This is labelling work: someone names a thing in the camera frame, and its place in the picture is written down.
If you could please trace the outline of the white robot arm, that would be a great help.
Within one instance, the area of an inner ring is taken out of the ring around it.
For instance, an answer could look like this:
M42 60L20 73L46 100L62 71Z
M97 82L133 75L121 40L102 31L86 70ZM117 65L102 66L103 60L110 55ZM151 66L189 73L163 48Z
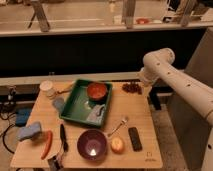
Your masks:
M174 60L170 48L148 52L138 77L144 86L163 80L211 125L201 171L213 171L213 88L173 67Z

